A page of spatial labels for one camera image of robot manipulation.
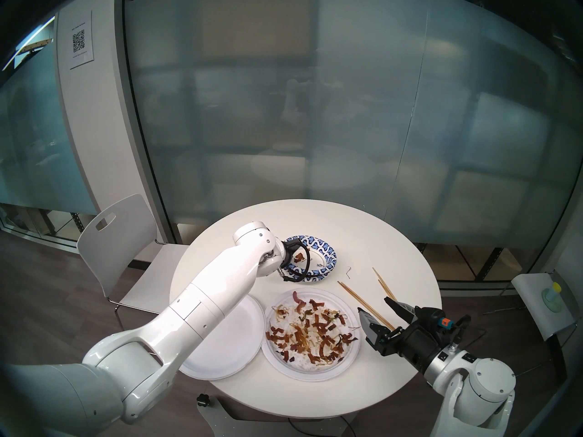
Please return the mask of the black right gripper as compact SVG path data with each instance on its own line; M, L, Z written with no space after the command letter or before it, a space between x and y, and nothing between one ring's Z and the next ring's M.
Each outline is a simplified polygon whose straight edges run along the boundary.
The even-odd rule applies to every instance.
M415 307L388 296L384 301L406 323L417 320ZM393 331L380 324L365 309L358 307L357 310L361 328L369 345L380 354L396 354L405 358L420 373L426 372L434 358L445 347L445 341L435 338L421 325L414 323L407 328L398 327L392 336Z

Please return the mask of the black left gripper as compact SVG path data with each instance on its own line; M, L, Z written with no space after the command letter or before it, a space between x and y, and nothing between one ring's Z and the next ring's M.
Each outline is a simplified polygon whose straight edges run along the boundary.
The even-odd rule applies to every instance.
M293 255L297 251L297 241L279 241L278 247L280 248L280 253L282 257L282 262L278 267L278 273L283 273L283 269L286 268L293 259Z

